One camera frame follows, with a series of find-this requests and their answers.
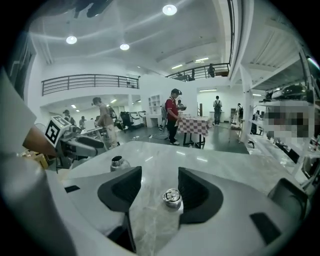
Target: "marble countertop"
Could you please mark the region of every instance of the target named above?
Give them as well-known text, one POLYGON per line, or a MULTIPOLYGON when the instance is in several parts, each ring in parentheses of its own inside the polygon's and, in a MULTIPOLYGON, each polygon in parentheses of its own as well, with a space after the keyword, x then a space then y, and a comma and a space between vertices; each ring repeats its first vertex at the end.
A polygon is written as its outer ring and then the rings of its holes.
POLYGON ((132 233, 140 256, 159 252, 178 232, 181 211, 168 211, 162 195, 178 188, 178 167, 198 170, 249 185, 267 195, 281 178, 298 182, 272 157, 201 150, 131 141, 72 169, 67 179, 110 172, 111 159, 122 156, 142 167, 141 189, 130 210, 132 233))

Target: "beige shirt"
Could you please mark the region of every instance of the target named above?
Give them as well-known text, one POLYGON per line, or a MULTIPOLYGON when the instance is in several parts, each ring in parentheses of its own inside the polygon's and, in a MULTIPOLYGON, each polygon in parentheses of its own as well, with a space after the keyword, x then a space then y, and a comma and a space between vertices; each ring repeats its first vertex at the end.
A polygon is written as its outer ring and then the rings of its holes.
POLYGON ((105 104, 101 104, 100 105, 100 118, 98 120, 98 125, 99 126, 109 126, 109 125, 113 125, 114 121, 110 116, 110 111, 108 109, 108 107, 105 104))

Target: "checkered tablecloth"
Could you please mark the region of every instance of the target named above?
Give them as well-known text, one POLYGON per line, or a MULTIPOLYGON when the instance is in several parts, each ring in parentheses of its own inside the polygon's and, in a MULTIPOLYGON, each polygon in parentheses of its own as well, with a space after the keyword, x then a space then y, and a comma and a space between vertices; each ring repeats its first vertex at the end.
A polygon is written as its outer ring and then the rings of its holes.
POLYGON ((179 122, 179 133, 199 134, 207 137, 209 135, 208 129, 212 127, 211 117, 183 117, 179 122))

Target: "black pants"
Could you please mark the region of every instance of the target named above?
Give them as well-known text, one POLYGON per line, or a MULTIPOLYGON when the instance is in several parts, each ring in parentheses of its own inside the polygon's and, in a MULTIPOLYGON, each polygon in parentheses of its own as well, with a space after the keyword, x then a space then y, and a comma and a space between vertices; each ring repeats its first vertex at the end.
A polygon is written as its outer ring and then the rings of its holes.
POLYGON ((178 129, 178 126, 175 126, 176 122, 177 122, 176 120, 174 120, 174 121, 168 120, 168 122, 166 124, 166 128, 169 131, 170 143, 174 143, 176 141, 175 136, 176 136, 177 129, 178 129))

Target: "backpack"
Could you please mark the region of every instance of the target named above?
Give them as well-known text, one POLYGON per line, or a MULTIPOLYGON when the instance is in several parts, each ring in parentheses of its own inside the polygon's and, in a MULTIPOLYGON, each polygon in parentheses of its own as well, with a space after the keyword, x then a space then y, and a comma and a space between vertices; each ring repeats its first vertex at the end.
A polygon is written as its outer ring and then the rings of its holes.
POLYGON ((217 103, 217 101, 215 101, 215 106, 214 106, 214 112, 219 112, 220 113, 220 110, 221 110, 221 106, 220 106, 220 100, 219 102, 217 103))
POLYGON ((240 118, 243 118, 243 117, 244 117, 244 108, 243 108, 243 107, 240 107, 240 108, 239 108, 239 117, 240 117, 240 118))

